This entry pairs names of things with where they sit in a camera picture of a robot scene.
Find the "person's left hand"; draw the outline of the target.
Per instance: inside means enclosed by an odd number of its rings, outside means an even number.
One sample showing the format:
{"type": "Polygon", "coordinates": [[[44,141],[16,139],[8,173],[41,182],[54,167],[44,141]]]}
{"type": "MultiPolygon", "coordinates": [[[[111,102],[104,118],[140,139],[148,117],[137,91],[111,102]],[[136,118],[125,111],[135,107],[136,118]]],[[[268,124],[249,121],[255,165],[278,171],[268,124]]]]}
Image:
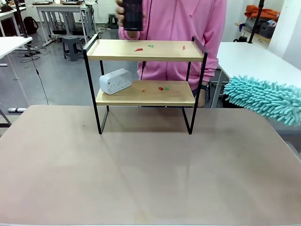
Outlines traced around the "person's left hand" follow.
{"type": "Polygon", "coordinates": [[[198,107],[200,108],[204,107],[205,103],[206,103],[206,91],[202,89],[199,94],[198,107]]]}

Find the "person's right hand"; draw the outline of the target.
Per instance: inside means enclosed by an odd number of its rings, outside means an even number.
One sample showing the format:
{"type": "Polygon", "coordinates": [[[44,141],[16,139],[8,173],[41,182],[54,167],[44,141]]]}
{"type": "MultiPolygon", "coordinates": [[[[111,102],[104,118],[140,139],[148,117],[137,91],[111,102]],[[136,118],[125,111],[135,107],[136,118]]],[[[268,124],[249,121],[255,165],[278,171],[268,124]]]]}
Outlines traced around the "person's right hand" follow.
{"type": "Polygon", "coordinates": [[[119,26],[123,27],[124,25],[124,12],[125,12],[125,9],[123,7],[123,0],[115,0],[116,1],[116,4],[117,4],[117,7],[116,7],[116,18],[118,19],[119,21],[119,26]]]}

